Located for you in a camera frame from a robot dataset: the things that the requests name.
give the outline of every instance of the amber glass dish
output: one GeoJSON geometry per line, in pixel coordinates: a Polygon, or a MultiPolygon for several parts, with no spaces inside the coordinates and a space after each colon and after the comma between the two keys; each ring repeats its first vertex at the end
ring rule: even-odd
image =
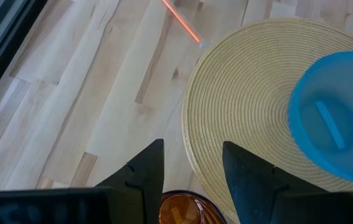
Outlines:
{"type": "Polygon", "coordinates": [[[226,224],[219,209],[194,192],[175,190],[162,196],[160,224],[226,224]]]}

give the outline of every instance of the wooden floor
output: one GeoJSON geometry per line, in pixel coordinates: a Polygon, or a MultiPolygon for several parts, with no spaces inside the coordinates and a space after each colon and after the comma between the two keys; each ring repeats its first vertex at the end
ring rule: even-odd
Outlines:
{"type": "MultiPolygon", "coordinates": [[[[209,44],[274,17],[353,34],[353,0],[177,5],[209,44]]],[[[160,0],[49,0],[0,81],[0,189],[94,186],[164,138],[164,191],[205,194],[184,149],[181,105],[207,47],[160,0]]]]}

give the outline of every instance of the blue bowl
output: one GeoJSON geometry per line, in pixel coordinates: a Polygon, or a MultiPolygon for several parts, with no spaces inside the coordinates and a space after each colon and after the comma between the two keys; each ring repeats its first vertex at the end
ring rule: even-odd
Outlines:
{"type": "Polygon", "coordinates": [[[291,94],[288,123],[304,154],[353,181],[353,52],[319,59],[291,94]]]}

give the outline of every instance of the orange glass object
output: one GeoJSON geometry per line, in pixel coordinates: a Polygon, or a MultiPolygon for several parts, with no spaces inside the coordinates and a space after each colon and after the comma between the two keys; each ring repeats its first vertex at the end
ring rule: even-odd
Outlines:
{"type": "Polygon", "coordinates": [[[182,24],[182,26],[188,31],[188,33],[194,38],[195,41],[199,44],[200,47],[203,46],[204,40],[200,36],[200,34],[195,31],[195,29],[191,26],[189,21],[176,9],[176,6],[170,2],[170,0],[162,0],[165,6],[170,10],[170,12],[175,16],[175,18],[182,24]]]}
{"type": "Polygon", "coordinates": [[[189,192],[164,194],[159,212],[160,224],[224,224],[215,205],[189,192]]]}

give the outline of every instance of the woven straw mat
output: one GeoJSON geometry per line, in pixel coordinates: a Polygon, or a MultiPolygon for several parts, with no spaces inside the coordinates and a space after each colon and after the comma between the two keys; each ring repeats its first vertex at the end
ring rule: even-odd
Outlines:
{"type": "Polygon", "coordinates": [[[194,172],[211,199],[238,221],[222,164],[232,141],[268,162],[329,191],[353,183],[314,165],[287,124],[289,96],[317,59],[353,50],[353,36],[304,19],[244,26],[213,45],[194,69],[183,102],[182,128],[194,172]]]}

